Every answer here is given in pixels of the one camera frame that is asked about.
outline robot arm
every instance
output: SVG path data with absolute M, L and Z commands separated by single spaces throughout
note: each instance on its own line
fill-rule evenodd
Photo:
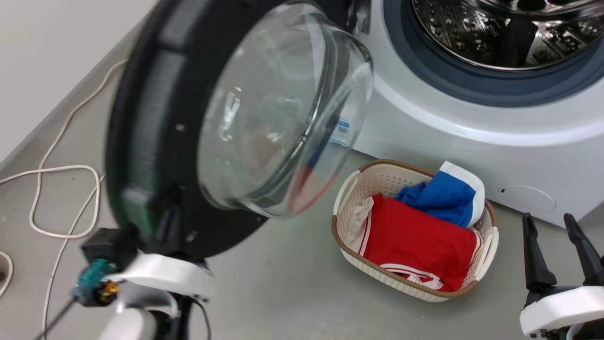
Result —
M 604 336 L 604 267 L 600 255 L 577 221 L 564 216 L 568 237 L 577 248 L 585 275 L 582 287 L 557 287 L 537 242 L 530 214 L 522 221 L 527 303 L 520 313 L 522 332 L 531 338 L 602 339 Z

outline white washing machine front panel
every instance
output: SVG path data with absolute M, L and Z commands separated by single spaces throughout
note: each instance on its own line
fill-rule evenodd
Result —
M 482 106 L 419 79 L 395 52 L 383 0 L 373 0 L 369 35 L 374 94 L 358 151 L 438 169 L 449 160 L 479 176 L 487 198 L 563 226 L 604 201 L 604 80 L 546 105 Z

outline laundry basket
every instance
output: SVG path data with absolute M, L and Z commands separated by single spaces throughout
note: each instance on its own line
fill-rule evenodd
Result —
M 428 302 L 443 302 L 459 298 L 474 290 L 495 257 L 499 232 L 496 227 L 495 211 L 488 201 L 484 204 L 480 220 L 474 225 L 483 238 L 483 246 L 471 263 L 461 289 L 456 292 L 440 292 L 411 282 L 360 256 L 342 241 L 346 239 L 348 233 L 352 210 L 360 205 L 363 199 L 380 192 L 384 197 L 394 197 L 403 187 L 413 186 L 420 182 L 427 183 L 433 176 L 434 174 L 428 171 L 393 160 L 376 160 L 362 166 L 350 174 L 339 190 L 333 206 L 332 233 L 344 257 L 364 273 L 416 298 Z

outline blue and white garment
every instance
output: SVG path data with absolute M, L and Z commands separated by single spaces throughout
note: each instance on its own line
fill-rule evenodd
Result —
M 471 172 L 445 162 L 427 185 L 405 187 L 395 199 L 441 220 L 471 227 L 483 214 L 484 184 Z

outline washing machine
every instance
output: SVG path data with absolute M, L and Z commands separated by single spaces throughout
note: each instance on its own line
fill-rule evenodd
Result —
M 488 199 L 558 226 L 604 201 L 601 17 L 365 4 L 357 38 L 373 57 L 374 91 L 356 150 L 432 170 L 448 160 L 479 176 Z

